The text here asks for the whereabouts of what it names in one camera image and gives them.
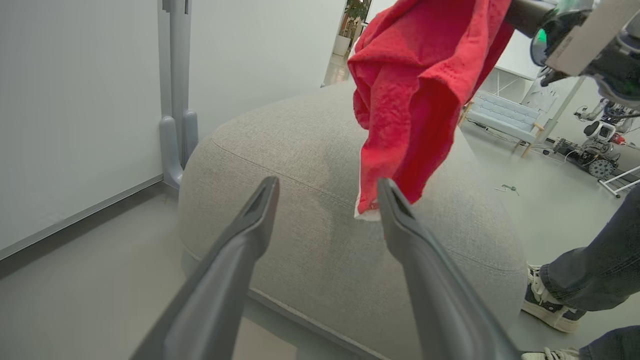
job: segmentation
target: black and white sneaker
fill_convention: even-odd
[[[528,352],[522,354],[521,360],[578,360],[578,350],[569,348],[566,350],[551,351],[545,347],[543,352]]]
[[[529,265],[529,286],[522,309],[562,332],[575,332],[586,311],[560,304],[540,279],[540,266]]]

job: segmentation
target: dark gray jeans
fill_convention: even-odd
[[[587,247],[542,266],[540,277],[553,297],[585,311],[606,310],[640,291],[640,186]],[[608,332],[580,349],[581,359],[640,359],[640,326]]]

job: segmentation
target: red towel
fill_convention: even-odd
[[[376,181],[391,177],[414,203],[444,161],[462,104],[506,47],[510,0],[398,0],[358,39],[353,107],[369,130],[355,216],[377,220]]]

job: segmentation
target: fabric pouf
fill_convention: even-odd
[[[260,181],[280,178],[271,243],[250,296],[345,347],[380,359],[421,359],[400,264],[380,223],[353,218],[367,138],[354,85],[328,86],[251,111],[198,144],[179,198],[180,237],[202,258]],[[413,206],[501,324],[524,298],[522,244],[460,131]]]

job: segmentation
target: person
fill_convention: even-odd
[[[588,311],[612,309],[640,291],[640,186],[587,246],[529,265],[523,310],[563,332]],[[577,350],[527,352],[522,360],[640,359],[640,326],[616,329]]]

